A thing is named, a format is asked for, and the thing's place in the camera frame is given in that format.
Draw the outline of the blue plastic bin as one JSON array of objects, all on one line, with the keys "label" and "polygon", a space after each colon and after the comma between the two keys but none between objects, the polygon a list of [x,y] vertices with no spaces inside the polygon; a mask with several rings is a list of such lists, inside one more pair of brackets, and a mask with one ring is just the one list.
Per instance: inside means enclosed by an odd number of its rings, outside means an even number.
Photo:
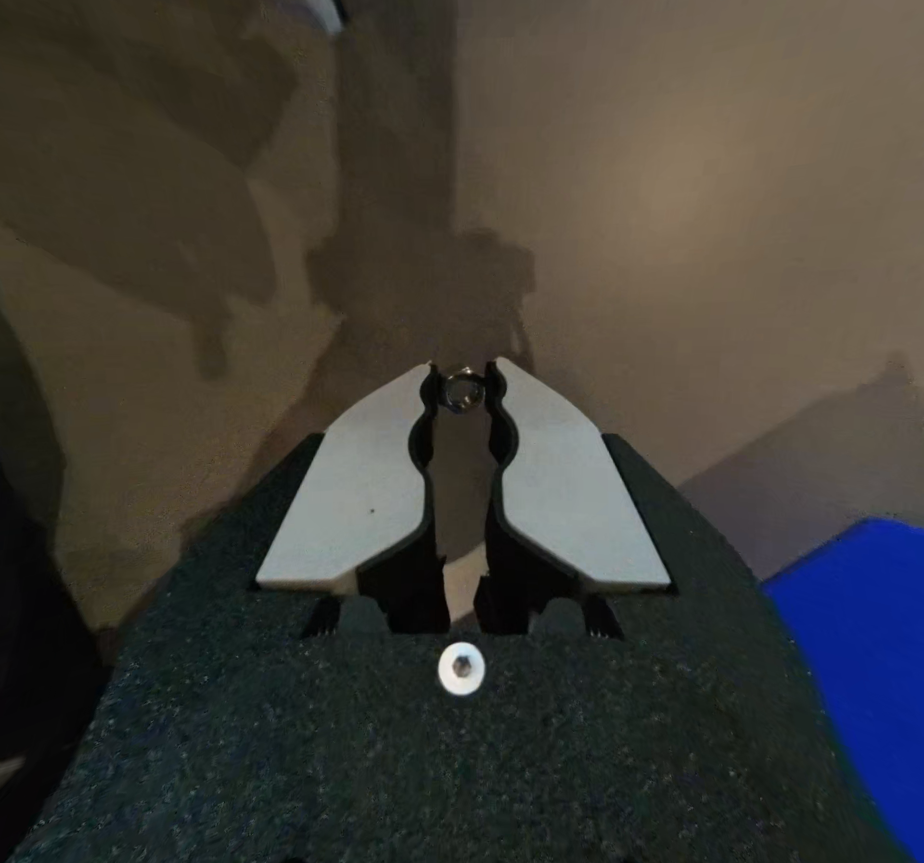
[{"label": "blue plastic bin", "polygon": [[762,587],[884,823],[922,861],[922,528],[861,520]]}]

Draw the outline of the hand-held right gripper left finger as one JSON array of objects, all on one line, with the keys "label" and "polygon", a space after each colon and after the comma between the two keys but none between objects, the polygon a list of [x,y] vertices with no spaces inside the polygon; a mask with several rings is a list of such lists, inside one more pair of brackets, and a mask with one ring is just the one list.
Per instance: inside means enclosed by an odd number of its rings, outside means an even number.
[{"label": "hand-held right gripper left finger", "polygon": [[263,590],[357,592],[358,571],[424,523],[413,428],[428,413],[418,365],[348,408],[321,443],[257,574]]}]

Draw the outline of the steel hex nut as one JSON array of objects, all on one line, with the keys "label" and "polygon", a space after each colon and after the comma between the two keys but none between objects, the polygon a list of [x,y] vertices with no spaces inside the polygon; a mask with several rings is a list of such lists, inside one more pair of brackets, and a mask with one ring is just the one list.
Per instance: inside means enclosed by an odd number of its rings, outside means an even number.
[{"label": "steel hex nut", "polygon": [[468,367],[443,376],[441,385],[441,405],[457,415],[477,409],[486,396],[483,376]]}]

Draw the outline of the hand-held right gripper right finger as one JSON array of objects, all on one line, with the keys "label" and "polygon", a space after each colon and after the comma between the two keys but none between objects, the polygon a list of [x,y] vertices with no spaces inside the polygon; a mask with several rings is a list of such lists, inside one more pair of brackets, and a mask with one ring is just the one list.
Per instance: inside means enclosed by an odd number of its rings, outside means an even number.
[{"label": "hand-held right gripper right finger", "polygon": [[504,532],[594,592],[672,580],[597,425],[510,359],[490,366],[494,507]]}]

